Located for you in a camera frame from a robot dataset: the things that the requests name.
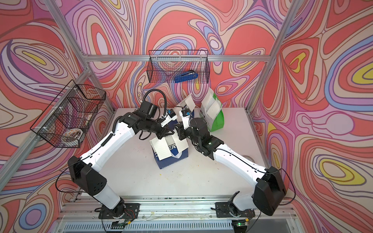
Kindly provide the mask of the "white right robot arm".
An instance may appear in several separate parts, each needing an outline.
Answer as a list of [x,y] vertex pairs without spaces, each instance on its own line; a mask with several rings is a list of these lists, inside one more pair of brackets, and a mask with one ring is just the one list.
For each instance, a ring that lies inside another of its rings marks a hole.
[[221,139],[211,135],[201,118],[179,122],[174,128],[180,140],[190,140],[198,152],[227,166],[251,186],[249,192],[237,191],[230,199],[233,215],[247,209],[258,209],[267,216],[274,215],[287,194],[279,169],[266,168],[236,153]]

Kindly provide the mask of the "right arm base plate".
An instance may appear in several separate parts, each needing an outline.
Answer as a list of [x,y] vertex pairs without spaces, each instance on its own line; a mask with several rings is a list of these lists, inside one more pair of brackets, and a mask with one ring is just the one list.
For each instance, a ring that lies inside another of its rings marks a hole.
[[216,202],[215,207],[211,207],[210,209],[216,212],[217,218],[244,217],[252,219],[255,217],[255,211],[253,209],[241,211],[229,202]]

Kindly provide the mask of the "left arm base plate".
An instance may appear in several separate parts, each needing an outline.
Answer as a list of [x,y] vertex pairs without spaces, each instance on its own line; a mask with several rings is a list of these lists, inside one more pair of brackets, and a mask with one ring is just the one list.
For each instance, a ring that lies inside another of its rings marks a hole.
[[139,208],[139,203],[119,204],[119,207],[115,207],[112,210],[102,205],[99,210],[99,219],[134,220],[139,216]]

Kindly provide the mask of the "blue white paper bag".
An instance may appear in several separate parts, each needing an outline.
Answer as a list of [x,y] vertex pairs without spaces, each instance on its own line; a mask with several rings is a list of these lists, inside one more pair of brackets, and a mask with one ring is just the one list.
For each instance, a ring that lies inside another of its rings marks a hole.
[[194,109],[196,107],[195,102],[193,101],[192,94],[189,94],[187,97],[185,97],[179,104],[177,104],[173,110],[177,114],[177,120],[172,121],[168,124],[168,126],[174,130],[175,124],[182,123],[181,117],[179,115],[179,111],[182,108],[189,108],[191,110],[191,119],[194,117]]

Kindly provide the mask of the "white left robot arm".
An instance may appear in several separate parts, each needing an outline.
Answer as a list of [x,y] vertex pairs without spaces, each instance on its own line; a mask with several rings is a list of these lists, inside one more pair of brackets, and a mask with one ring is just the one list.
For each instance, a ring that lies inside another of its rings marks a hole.
[[102,204],[112,218],[123,218],[126,214],[124,200],[108,185],[107,179],[100,171],[109,158],[138,132],[154,133],[159,139],[173,135],[168,123],[176,120],[172,109],[164,109],[164,115],[153,119],[158,107],[150,102],[143,102],[139,109],[119,116],[113,123],[112,131],[96,146],[80,158],[68,160],[71,180],[84,192]]

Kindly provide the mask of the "dark blue paper bag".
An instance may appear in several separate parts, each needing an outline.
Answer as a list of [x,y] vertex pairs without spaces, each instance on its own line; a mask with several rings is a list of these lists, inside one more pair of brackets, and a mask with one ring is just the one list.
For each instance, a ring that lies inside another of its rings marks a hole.
[[169,149],[172,153],[171,157],[159,161],[156,153],[152,149],[155,162],[157,163],[160,170],[162,170],[166,167],[169,167],[170,165],[175,164],[175,163],[177,163],[177,162],[179,162],[183,159],[188,158],[188,149],[184,150],[183,152],[178,152],[172,136],[167,136],[165,138],[166,138],[166,141],[168,143]]

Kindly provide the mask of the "green white paper bag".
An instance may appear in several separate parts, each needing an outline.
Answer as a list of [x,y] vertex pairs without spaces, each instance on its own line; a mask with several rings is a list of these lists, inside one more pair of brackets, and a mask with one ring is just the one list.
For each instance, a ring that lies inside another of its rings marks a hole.
[[222,103],[211,88],[207,90],[201,102],[200,117],[205,121],[210,132],[224,127]]

